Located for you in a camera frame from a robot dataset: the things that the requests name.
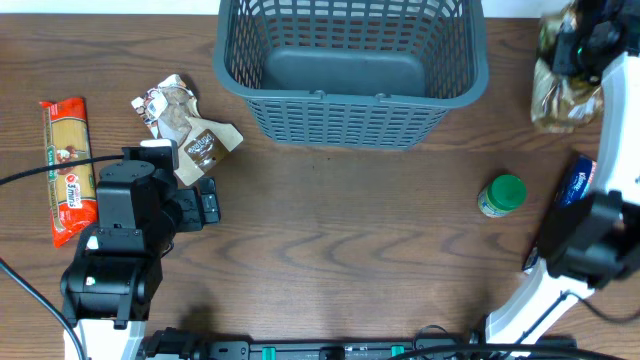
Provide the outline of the gold foil bag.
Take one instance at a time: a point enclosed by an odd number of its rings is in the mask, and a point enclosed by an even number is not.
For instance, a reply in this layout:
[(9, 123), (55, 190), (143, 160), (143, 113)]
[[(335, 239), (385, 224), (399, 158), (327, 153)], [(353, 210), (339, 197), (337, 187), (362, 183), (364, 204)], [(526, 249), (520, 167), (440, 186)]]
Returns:
[(599, 85), (551, 71), (556, 37), (576, 30), (577, 25), (574, 2), (540, 20), (530, 111), (531, 121), (539, 132), (571, 133), (602, 118), (604, 98)]

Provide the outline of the white brown snack pouch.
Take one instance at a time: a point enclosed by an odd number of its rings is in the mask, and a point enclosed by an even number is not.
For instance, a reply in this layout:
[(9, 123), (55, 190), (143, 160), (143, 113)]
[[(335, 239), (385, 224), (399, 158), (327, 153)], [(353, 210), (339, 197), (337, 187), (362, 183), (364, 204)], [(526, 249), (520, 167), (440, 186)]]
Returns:
[(230, 123), (204, 119), (195, 93), (177, 74), (131, 101), (131, 106), (155, 139), (177, 146), (176, 176), (190, 186), (243, 141)]

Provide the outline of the red spaghetti packet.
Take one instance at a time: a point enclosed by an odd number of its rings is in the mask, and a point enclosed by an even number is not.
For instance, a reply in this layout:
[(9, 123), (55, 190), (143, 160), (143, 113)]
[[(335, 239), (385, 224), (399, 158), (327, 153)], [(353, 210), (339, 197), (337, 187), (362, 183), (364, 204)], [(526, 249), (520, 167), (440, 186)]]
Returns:
[(53, 245), (59, 248), (98, 220), (85, 102), (80, 97), (43, 102), (45, 155)]

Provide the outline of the kleenex tissue multipack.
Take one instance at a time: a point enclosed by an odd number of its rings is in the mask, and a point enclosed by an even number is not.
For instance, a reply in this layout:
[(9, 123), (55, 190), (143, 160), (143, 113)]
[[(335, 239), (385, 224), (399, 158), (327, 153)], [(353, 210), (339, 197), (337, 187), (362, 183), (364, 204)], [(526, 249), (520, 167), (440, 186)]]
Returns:
[(597, 162), (591, 157), (578, 152), (572, 154), (570, 161), (564, 168), (563, 176), (557, 183), (553, 199), (549, 202), (541, 224), (524, 257), (521, 265), (521, 271), (524, 274), (530, 274), (538, 262), (538, 240), (547, 218), (556, 209), (569, 206), (586, 196), (593, 181), (596, 166)]

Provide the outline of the green lid jar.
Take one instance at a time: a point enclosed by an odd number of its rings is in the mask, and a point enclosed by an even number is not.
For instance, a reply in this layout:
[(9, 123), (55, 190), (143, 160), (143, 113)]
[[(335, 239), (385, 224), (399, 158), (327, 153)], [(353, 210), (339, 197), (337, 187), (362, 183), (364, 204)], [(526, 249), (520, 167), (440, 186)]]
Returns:
[(511, 174), (496, 177), (478, 194), (477, 204), (487, 217), (504, 217), (520, 208), (527, 197), (522, 180)]

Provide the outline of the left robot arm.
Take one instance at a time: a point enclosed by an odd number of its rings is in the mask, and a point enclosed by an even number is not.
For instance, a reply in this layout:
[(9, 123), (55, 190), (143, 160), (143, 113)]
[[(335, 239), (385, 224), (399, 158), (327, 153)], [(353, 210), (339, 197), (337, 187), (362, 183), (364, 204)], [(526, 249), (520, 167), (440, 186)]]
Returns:
[(220, 220), (216, 184), (181, 189), (169, 168), (124, 160), (101, 171), (97, 204), (61, 278), (68, 338), (83, 359), (133, 359), (175, 235)]

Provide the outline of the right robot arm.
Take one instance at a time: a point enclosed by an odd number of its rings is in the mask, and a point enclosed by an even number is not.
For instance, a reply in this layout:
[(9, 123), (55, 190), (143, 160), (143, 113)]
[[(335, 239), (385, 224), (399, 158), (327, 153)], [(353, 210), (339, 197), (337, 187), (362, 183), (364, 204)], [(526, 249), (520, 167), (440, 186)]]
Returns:
[(539, 54), (552, 75), (599, 86), (601, 138), (587, 193), (547, 215), (530, 274), (486, 317), (485, 342), (519, 355), (576, 303), (639, 268), (639, 4), (572, 7)]

